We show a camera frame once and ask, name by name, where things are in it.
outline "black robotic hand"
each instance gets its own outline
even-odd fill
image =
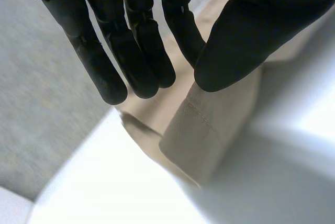
[[[205,44],[190,0],[163,0],[166,21],[195,81],[215,92],[239,81],[281,45],[321,17],[335,0],[229,0]]]
[[[205,43],[190,0],[162,0],[165,19],[205,91],[223,89],[321,17],[335,0],[229,0]],[[118,104],[127,89],[98,41],[85,0],[43,0],[63,27],[102,98]],[[142,98],[169,87],[175,72],[153,19],[153,0],[88,0],[134,92]],[[124,14],[124,2],[131,30]]]
[[[101,46],[85,0],[42,0],[85,66],[105,102],[115,105],[127,88]],[[172,63],[153,19],[153,0],[87,0],[120,69],[141,98],[175,81]],[[130,29],[125,20],[126,8]]]

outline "white wall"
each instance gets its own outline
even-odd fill
[[[0,223],[26,224],[32,202],[0,187]]]

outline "white surface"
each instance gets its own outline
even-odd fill
[[[334,31],[332,11],[297,59],[274,71],[265,87],[268,105],[254,127],[292,129],[335,142]]]
[[[249,131],[202,191],[181,188],[112,111],[42,193],[28,224],[333,224],[334,157],[334,144],[311,136]]]
[[[29,224],[205,223],[112,111],[37,200]]]
[[[0,187],[0,223],[25,224],[32,202]]]

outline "beige fabric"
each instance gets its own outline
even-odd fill
[[[196,184],[211,178],[230,142],[250,116],[261,67],[218,92],[194,83],[169,124],[159,146],[163,154]]]
[[[227,1],[210,0],[196,18],[205,40]],[[268,62],[294,57],[320,23],[302,31],[274,52]],[[174,38],[166,38],[164,45],[176,70],[175,84],[160,89],[152,99],[140,99],[131,93],[117,109],[130,136],[150,158],[178,178],[200,186],[211,178],[252,111],[262,67],[227,89],[206,93],[194,83],[193,69]]]

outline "gray floor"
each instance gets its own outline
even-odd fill
[[[41,1],[0,7],[0,186],[34,200],[109,106]],[[167,36],[160,0],[154,13]]]

